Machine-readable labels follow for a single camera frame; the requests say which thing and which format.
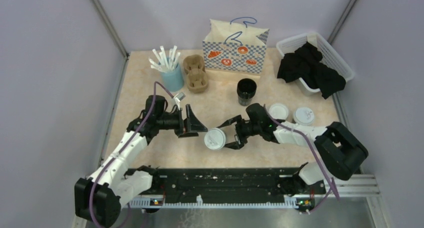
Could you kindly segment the stack of black cups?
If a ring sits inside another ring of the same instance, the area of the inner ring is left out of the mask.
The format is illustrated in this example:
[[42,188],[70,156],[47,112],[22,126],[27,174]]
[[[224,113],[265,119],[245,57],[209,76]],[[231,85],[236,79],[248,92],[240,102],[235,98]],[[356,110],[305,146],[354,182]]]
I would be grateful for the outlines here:
[[238,103],[248,106],[256,94],[257,84],[253,79],[243,78],[237,83],[236,92]]

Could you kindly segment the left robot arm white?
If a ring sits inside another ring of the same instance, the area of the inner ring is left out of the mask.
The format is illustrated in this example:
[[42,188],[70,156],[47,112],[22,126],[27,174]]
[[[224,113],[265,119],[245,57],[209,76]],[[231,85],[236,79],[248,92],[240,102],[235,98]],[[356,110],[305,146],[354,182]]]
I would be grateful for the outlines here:
[[173,130],[178,138],[197,137],[207,132],[193,113],[191,106],[178,107],[173,112],[165,109],[167,100],[161,95],[150,95],[139,117],[128,124],[126,131],[100,167],[74,185],[74,207],[77,217],[93,222],[99,228],[110,228],[117,221],[122,208],[142,192],[154,195],[160,181],[151,172],[138,170],[125,177],[131,163],[159,134]]

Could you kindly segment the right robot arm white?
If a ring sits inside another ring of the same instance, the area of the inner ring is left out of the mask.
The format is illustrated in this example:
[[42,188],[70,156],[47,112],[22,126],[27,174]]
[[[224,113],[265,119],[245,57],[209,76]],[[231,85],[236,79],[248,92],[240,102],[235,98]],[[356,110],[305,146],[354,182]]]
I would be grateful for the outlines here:
[[234,125],[235,140],[226,148],[240,150],[248,138],[260,136],[275,144],[292,144],[308,147],[315,162],[302,166],[293,180],[293,188],[299,194],[307,194],[318,181],[337,178],[349,180],[369,156],[366,147],[338,121],[328,126],[309,126],[275,119],[259,103],[245,109],[248,119],[234,116],[220,127]]

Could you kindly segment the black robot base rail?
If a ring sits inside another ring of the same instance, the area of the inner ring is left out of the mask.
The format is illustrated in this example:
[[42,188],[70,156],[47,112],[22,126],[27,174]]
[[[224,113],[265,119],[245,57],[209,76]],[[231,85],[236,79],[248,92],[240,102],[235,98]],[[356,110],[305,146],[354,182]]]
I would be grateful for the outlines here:
[[297,176],[299,168],[152,168],[151,188],[130,201],[131,208],[149,212],[179,208],[311,208],[326,188]]

